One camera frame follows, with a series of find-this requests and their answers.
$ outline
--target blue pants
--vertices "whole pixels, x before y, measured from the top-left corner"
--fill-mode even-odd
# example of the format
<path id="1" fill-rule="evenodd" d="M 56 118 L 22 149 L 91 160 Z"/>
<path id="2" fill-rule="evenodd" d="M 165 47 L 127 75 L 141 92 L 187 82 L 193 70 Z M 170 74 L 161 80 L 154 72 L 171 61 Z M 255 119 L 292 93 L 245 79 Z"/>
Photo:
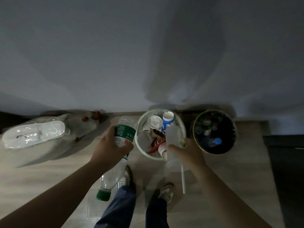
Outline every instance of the blue pants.
<path id="1" fill-rule="evenodd" d="M 94 228 L 129 228 L 135 208 L 136 194 L 131 187 L 122 186 Z M 146 210 L 146 228 L 169 228 L 167 203 L 158 198 L 150 201 Z"/>

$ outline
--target wall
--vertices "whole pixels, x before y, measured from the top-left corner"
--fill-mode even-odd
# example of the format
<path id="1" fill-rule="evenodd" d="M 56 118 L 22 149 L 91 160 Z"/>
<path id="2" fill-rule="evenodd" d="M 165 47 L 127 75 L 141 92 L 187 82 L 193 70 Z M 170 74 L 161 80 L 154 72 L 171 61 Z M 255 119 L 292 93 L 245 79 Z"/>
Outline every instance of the wall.
<path id="1" fill-rule="evenodd" d="M 274 134 L 304 133 L 302 5 L 1 0 L 1 111 L 229 104 Z"/>

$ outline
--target gold rim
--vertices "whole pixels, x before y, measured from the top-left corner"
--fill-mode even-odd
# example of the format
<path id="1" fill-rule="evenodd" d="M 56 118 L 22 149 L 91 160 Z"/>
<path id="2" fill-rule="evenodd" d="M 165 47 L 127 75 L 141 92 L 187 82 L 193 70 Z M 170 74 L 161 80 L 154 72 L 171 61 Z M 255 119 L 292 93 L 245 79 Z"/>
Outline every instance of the gold rim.
<path id="1" fill-rule="evenodd" d="M 204 151 L 204 152 L 207 153 L 207 154 L 211 154 L 211 155 L 214 155 L 214 156 L 226 154 L 226 153 L 228 153 L 230 150 L 228 150 L 228 151 L 225 152 L 225 153 L 220 153 L 220 154 L 209 153 L 209 152 L 207 152 L 206 150 L 204 150 L 204 149 L 198 144 L 198 142 L 197 142 L 197 140 L 196 140 L 195 133 L 194 133 L 194 125 L 195 125 L 195 123 L 197 122 L 197 120 L 199 119 L 199 117 L 200 117 L 202 114 L 204 114 L 204 113 L 206 113 L 206 112 L 209 112 L 209 111 L 218 111 L 218 112 L 220 112 L 220 113 L 226 115 L 226 116 L 231 120 L 231 122 L 232 122 L 232 124 L 233 124 L 233 126 L 234 126 L 234 128 L 235 128 L 236 137 L 237 137 L 237 135 L 238 135 L 238 134 L 237 134 L 237 127 L 235 126 L 235 123 L 234 123 L 234 121 L 231 119 L 230 115 L 227 114 L 225 111 L 222 111 L 222 110 L 210 109 L 210 110 L 204 111 L 203 113 L 200 113 L 200 114 L 196 117 L 196 119 L 194 120 L 193 128 L 192 128 L 192 135 L 193 135 L 193 138 L 194 138 L 194 140 L 195 140 L 196 145 L 197 145 L 202 151 Z"/>

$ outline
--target person's left hand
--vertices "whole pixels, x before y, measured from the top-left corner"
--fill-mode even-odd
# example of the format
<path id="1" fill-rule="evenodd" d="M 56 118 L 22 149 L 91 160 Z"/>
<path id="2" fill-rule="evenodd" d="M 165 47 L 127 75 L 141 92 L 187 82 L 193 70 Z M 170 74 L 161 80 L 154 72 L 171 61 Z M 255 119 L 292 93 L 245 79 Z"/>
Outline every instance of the person's left hand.
<path id="1" fill-rule="evenodd" d="M 100 140 L 91 157 L 90 163 L 100 167 L 106 167 L 106 169 L 109 170 L 133 149 L 132 143 L 128 143 L 122 147 L 118 147 L 114 143 L 115 128 L 116 126 L 110 127 L 108 134 Z"/>

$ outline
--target blue and white paper cup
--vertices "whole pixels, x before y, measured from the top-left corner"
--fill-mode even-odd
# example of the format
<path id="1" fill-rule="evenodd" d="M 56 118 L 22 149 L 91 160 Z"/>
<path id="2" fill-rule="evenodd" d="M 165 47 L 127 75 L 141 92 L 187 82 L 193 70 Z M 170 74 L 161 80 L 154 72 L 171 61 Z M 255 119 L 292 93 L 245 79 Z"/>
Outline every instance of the blue and white paper cup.
<path id="1" fill-rule="evenodd" d="M 163 114 L 163 132 L 166 132 L 166 128 L 169 126 L 175 126 L 174 113 L 167 111 Z"/>

